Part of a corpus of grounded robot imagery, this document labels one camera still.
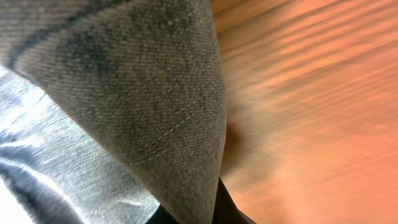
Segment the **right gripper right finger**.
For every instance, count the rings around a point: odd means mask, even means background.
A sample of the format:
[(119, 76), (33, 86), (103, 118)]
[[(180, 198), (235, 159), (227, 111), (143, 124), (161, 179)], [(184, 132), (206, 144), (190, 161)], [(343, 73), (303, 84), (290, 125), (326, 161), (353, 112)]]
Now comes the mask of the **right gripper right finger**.
[(237, 208), (221, 179), (218, 181), (213, 224), (256, 224)]

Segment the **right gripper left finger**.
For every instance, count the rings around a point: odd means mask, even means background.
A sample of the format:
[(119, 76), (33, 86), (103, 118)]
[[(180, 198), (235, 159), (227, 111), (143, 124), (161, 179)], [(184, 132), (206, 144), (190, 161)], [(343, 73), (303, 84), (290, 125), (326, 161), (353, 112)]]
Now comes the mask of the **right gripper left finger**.
[(179, 224), (179, 222), (162, 205), (159, 205), (146, 224)]

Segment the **light blue denim jeans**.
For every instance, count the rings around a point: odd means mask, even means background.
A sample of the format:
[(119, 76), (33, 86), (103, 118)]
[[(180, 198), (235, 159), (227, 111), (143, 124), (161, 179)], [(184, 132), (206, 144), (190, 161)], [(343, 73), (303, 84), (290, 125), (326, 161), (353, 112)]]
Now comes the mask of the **light blue denim jeans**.
[(226, 134), (204, 0), (1, 1), (1, 65), (41, 87), (180, 223), (211, 223)]

